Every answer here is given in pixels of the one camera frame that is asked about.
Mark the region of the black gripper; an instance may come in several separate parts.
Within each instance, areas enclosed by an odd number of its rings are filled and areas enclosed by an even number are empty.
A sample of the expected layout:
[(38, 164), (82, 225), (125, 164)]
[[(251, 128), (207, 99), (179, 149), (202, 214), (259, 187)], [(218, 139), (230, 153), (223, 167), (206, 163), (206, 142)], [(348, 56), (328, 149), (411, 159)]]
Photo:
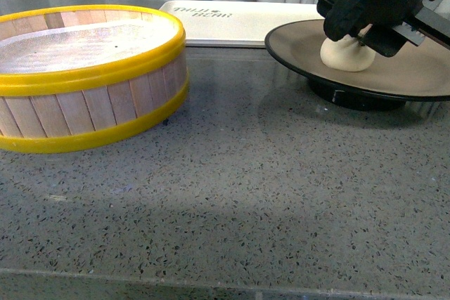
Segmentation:
[(358, 37), (391, 58), (405, 44), (420, 46), (424, 35), (449, 46), (449, 21), (436, 12), (442, 0), (319, 0), (323, 30), (332, 41)]

